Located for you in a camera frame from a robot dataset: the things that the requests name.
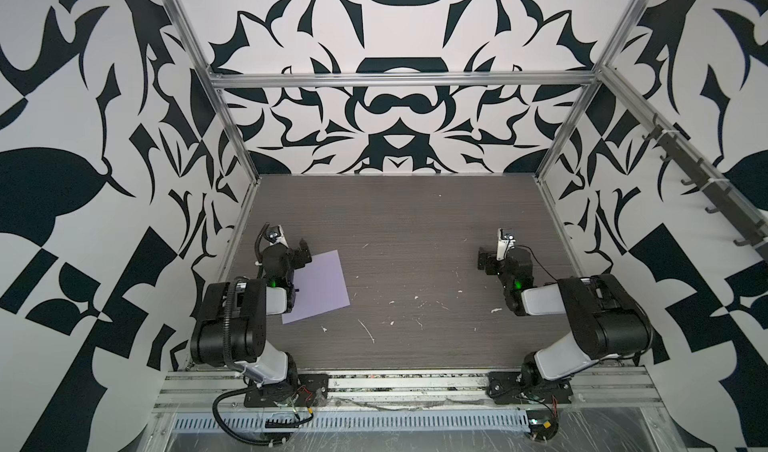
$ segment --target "dark wood grain table surface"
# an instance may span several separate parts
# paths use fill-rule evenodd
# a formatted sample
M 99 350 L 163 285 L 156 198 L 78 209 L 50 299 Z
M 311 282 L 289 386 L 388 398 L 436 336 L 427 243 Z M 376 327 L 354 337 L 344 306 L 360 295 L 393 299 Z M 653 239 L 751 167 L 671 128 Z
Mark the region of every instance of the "dark wood grain table surface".
M 338 250 L 350 295 L 302 321 L 269 317 L 267 340 L 299 368 L 516 367 L 570 330 L 564 315 L 516 317 L 476 268 L 478 247 L 494 250 L 496 229 L 511 227 L 552 274 L 573 274 L 532 176 L 264 176 L 230 278 L 256 275 L 265 221 L 292 247 L 303 237 L 312 254 Z M 534 276 L 550 280 L 538 265 Z

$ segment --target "purple paper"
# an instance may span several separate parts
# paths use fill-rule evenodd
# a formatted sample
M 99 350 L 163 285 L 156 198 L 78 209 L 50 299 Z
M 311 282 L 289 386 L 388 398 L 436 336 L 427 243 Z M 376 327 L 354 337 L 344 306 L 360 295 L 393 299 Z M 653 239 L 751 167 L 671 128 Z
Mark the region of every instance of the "purple paper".
M 350 304 L 338 250 L 312 255 L 312 262 L 293 275 L 293 286 L 298 289 L 296 303 L 291 313 L 283 314 L 283 323 L 300 321 Z

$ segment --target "wall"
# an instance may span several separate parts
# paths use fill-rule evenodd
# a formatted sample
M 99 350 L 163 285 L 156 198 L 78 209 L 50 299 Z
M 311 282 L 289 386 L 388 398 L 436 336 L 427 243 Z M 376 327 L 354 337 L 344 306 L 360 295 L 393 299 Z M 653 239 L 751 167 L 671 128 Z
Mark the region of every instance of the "wall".
M 2 448 L 133 450 L 248 180 L 160 0 L 0 0 L 0 49 Z
M 222 74 L 591 69 L 629 0 L 182 0 Z M 576 85 L 230 90 L 263 173 L 536 171 Z
M 767 0 L 652 0 L 618 68 L 766 206 Z M 546 183 L 586 274 L 609 271 L 658 332 L 648 366 L 689 447 L 768 446 L 768 266 L 602 88 Z

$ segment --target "white debris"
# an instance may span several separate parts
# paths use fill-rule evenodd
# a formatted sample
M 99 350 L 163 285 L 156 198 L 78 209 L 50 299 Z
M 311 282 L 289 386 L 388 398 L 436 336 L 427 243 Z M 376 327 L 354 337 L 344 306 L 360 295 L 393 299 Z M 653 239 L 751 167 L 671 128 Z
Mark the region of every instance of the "white debris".
M 362 325 L 362 328 L 366 329 L 366 332 L 368 332 L 368 337 L 370 337 L 371 341 L 375 344 L 376 343 L 376 339 L 374 339 L 373 336 L 371 335 L 371 333 L 368 331 L 368 327 L 366 327 L 366 325 L 364 323 L 362 323 L 362 322 L 360 322 L 360 325 Z

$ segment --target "black abstract pattern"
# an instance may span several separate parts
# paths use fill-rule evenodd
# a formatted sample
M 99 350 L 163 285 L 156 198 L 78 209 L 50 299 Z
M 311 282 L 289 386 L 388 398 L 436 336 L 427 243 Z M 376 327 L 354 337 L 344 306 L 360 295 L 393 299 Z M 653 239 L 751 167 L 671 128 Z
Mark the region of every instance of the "black abstract pattern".
M 182 1 L 211 68 L 221 74 L 591 69 L 624 6 L 621 0 Z M 229 101 L 262 173 L 532 172 L 577 90 L 230 90 Z
M 160 0 L 0 12 L 3 448 L 135 450 L 249 181 Z
M 768 0 L 650 5 L 619 71 L 765 210 Z M 546 183 L 584 272 L 616 274 L 648 312 L 658 340 L 641 361 L 686 437 L 766 447 L 768 269 L 646 133 L 602 88 Z

